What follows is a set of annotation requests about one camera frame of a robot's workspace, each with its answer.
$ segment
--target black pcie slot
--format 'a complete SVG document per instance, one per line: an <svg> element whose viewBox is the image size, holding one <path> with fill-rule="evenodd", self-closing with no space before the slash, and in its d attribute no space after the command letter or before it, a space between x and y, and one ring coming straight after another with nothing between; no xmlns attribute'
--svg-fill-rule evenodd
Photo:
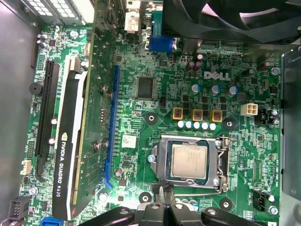
<svg viewBox="0 0 301 226"><path fill-rule="evenodd" d="M49 139L51 138L51 119L55 110L56 87L59 75L60 65L54 61L47 61L45 67L45 78L42 93L42 102L40 108L39 127L36 140L35 156L36 162L36 179L44 182L42 178L43 166L49 154Z"/></svg>

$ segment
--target green circuit board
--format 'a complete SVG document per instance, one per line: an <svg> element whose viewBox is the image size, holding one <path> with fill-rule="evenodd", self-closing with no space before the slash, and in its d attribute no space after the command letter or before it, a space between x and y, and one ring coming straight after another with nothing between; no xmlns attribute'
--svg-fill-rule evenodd
<svg viewBox="0 0 301 226"><path fill-rule="evenodd" d="M42 33L48 39L56 37L55 47L40 50L35 81L42 81L45 73L45 62L53 59L64 69L67 55L77 56L80 61L85 57L87 44L87 28L45 26ZM70 38L70 31L76 31L79 36ZM158 179L150 168L148 156L152 148L161 140L161 135L183 135L194 137L230 138L229 159L229 189L225 193L209 196L180 196L178 202L195 200L196 210L200 213L207 207L219 207L220 201L229 198L233 207L230 212L249 220L256 220L268 224L278 224L279 215L271 215L267 211L259 212L253 208L253 190L266 190L275 196L272 205L279 209L280 193L280 127L278 125L254 126L254 117L240 115L240 107L246 103L255 103L260 109L272 109L279 112L279 106L271 104L272 99L280 100L280 76L273 75L271 68L280 67L280 58L271 58L271 67L259 72L257 64L243 62L243 46L229 45L220 41L204 42L198 52L204 56L199 72L187 72L187 63L193 55L182 55L181 46L173 53L150 52L145 49L145 43L129 44L123 34L123 41L116 42L116 33L109 29L97 29L92 36L92 52L87 80L86 101L83 111L84 131L81 136L79 162L83 162L86 154L92 152L96 142L103 143L97 155L93 157L99 166L94 175L93 184L88 183L89 177L79 177L78 187L89 184L89 189L96 193L89 205L73 221L65 225L80 224L103 212L117 206L126 206L136 209L140 204L139 195L148 192L152 196L152 185ZM114 145L112 164L110 168L113 188L109 188L104 180L104 164L107 156L106 141L110 126L111 97L113 87L113 66L119 65L120 81L117 104L117 114L114 128ZM242 77L241 74L248 68L255 69L255 74ZM222 76L204 78L204 73L217 72ZM139 79L152 81L151 93L140 92L143 82ZM192 92L192 85L198 84L199 91ZM213 85L220 85L221 91L213 96L210 89ZM236 86L244 99L238 96L229 97L227 91ZM60 80L57 91L55 114L58 113L60 99ZM34 146L36 125L39 121L40 100L33 97L36 103L31 109L29 118L27 146L24 159L32 160L35 165ZM212 110L221 110L222 119L233 118L235 127L232 131L224 128L222 122L215 122L214 131L201 129L180 129L178 120L172 119L173 108L181 107L186 110L183 121L192 121L192 110L203 110L203 122L212 123ZM158 118L155 124L147 122L148 113L154 113ZM20 195L28 196L31 187L37 187L39 192L32 196L30 212L24 225L40 225L40 221L52 214L52 185L55 164L55 148L50 154L44 167L45 182L35 179L34 167L29 175L22 176ZM120 167L123 173L120 178L114 176L115 170ZM89 165L81 166L83 171L94 171ZM80 190L79 197L85 195ZM207 189L175 187L175 194L207 193Z"/></svg>

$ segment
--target cpu socket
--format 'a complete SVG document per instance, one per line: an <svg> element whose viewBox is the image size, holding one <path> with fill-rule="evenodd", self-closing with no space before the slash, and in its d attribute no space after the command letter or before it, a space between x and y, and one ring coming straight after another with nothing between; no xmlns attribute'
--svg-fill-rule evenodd
<svg viewBox="0 0 301 226"><path fill-rule="evenodd" d="M150 167L159 185L228 190L229 139L161 135Z"/></svg>

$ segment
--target blue connector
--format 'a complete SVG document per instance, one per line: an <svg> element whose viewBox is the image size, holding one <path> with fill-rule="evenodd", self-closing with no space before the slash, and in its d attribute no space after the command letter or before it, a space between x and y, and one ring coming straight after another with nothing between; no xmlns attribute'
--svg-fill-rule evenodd
<svg viewBox="0 0 301 226"><path fill-rule="evenodd" d="M41 220L41 226L63 226L64 220L53 217L45 217Z"/></svg>

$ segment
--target blue pcie slot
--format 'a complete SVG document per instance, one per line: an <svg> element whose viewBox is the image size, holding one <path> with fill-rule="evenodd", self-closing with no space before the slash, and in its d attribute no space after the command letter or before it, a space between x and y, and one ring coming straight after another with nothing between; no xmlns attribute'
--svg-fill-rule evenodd
<svg viewBox="0 0 301 226"><path fill-rule="evenodd" d="M113 188L110 184L111 179L111 162L114 148L114 134L115 134L115 124L116 124L116 112L117 112L117 103L118 103L118 90L119 90L119 78L120 78L120 68L119 65L114 66L114 83L113 83L113 99L111 106L111 115L110 115L110 128L109 128L109 146L107 152L107 160L104 167L104 182L105 185L109 188Z"/></svg>

